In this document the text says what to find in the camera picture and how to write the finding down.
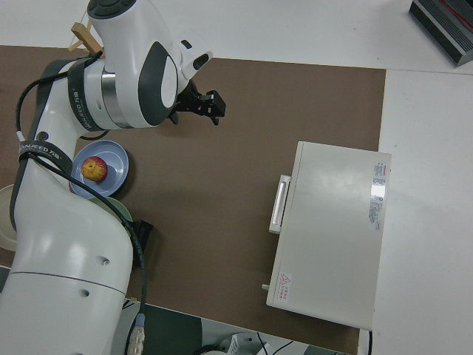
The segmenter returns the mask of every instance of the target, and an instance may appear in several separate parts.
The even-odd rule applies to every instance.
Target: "white cable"
[[[24,139],[23,132],[21,131],[16,131],[16,136],[20,140],[20,142],[24,142],[26,139]]]

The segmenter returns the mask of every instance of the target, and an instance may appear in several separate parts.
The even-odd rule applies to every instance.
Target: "blue plate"
[[[100,183],[86,179],[81,172],[82,163],[88,157],[96,156],[106,162],[107,175]],[[96,141],[85,146],[72,162],[72,177],[88,187],[91,187],[102,196],[110,196],[125,182],[128,175],[128,155],[125,149],[114,141]],[[90,199],[94,197],[84,189],[71,183],[71,189],[76,195]]]

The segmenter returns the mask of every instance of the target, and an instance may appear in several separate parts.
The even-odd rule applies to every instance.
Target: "cable connector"
[[[139,313],[135,319],[135,327],[130,335],[127,355],[141,355],[143,353],[143,343],[145,341],[145,315]]]

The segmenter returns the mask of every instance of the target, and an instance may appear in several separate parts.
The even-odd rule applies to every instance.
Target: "white table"
[[[473,63],[455,69],[409,0],[154,1],[217,57],[388,69],[380,151],[393,170],[373,353],[471,353]],[[9,1],[0,44],[68,47],[86,3]]]

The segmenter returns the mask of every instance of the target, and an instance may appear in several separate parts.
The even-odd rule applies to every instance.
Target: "warning label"
[[[386,198],[386,170],[387,166],[379,162],[374,168],[374,176],[371,185],[370,211],[368,212],[368,221],[371,228],[376,231],[381,230],[384,219],[383,204]]]
[[[278,282],[278,301],[282,302],[287,302],[287,299],[289,297],[289,291],[290,291],[290,283],[292,281],[292,275],[287,274],[285,272],[281,272],[279,274],[279,282]]]

